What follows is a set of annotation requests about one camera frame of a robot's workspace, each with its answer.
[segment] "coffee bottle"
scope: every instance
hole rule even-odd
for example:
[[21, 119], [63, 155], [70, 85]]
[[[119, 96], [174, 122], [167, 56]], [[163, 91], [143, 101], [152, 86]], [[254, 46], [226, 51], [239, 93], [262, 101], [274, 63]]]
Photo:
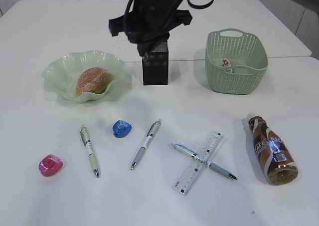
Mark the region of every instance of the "coffee bottle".
[[266, 179], [274, 185], [291, 182], [298, 176], [298, 168], [282, 139], [267, 126], [259, 115], [247, 116], [253, 133], [254, 150]]

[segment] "ruler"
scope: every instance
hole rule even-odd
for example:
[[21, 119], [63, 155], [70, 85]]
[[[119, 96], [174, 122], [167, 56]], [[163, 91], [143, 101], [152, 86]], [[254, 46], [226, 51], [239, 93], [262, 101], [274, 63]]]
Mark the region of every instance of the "ruler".
[[[210, 156], [214, 153], [218, 144], [221, 142], [222, 138], [222, 132], [210, 132], [207, 139], [199, 148], [197, 155], [207, 162]], [[204, 164], [192, 160], [185, 171], [182, 173], [182, 175], [179, 177], [179, 179], [176, 181], [173, 188], [180, 192], [182, 195], [187, 195], [191, 187], [195, 184], [196, 180], [201, 175], [203, 169], [205, 169]]]

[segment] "bun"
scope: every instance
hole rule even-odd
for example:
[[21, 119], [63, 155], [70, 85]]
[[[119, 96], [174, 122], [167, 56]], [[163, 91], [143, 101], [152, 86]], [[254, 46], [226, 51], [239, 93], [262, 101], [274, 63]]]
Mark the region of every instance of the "bun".
[[112, 81], [112, 74], [100, 67], [90, 68], [82, 73], [75, 88], [76, 96], [83, 92], [101, 94]]

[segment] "ballpoint pen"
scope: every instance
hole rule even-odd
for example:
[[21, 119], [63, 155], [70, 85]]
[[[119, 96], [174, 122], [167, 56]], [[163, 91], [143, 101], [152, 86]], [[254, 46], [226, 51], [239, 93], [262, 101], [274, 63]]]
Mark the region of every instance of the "ballpoint pen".
[[191, 156], [192, 159], [201, 162], [202, 164], [205, 164], [208, 168], [211, 170], [220, 173], [221, 175], [230, 178], [230, 179], [235, 179], [237, 180], [237, 177], [234, 176], [231, 172], [223, 169], [222, 167], [218, 166], [217, 164], [214, 164], [211, 161], [205, 161], [202, 158], [200, 158], [194, 151], [190, 150], [189, 148], [185, 147], [184, 145], [179, 145], [179, 144], [172, 144], [174, 148], [181, 153]]
[[95, 154], [94, 154], [94, 151], [92, 149], [92, 143], [90, 140], [88, 130], [84, 125], [82, 125], [80, 134], [82, 137], [83, 144], [86, 147], [86, 151], [88, 152], [88, 155], [89, 155], [91, 168], [92, 168], [95, 176], [98, 178], [99, 177], [98, 161], [97, 161]]
[[140, 147], [140, 150], [138, 151], [137, 155], [135, 156], [133, 163], [131, 165], [131, 170], [134, 169], [134, 167], [139, 163], [139, 161], [141, 160], [143, 154], [145, 153], [146, 149], [148, 148], [148, 146], [150, 145], [154, 135], [156, 134], [156, 132], [159, 130], [160, 127], [160, 123], [161, 120], [157, 120], [155, 123], [152, 124], [147, 137], [143, 143], [143, 145]]

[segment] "blue object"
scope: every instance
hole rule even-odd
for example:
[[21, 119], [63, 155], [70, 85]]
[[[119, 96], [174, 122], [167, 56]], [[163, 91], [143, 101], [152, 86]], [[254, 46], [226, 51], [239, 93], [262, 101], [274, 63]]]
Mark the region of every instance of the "blue object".
[[113, 125], [113, 134], [116, 138], [123, 138], [129, 134], [131, 131], [132, 126], [123, 120], [118, 120], [114, 125]]

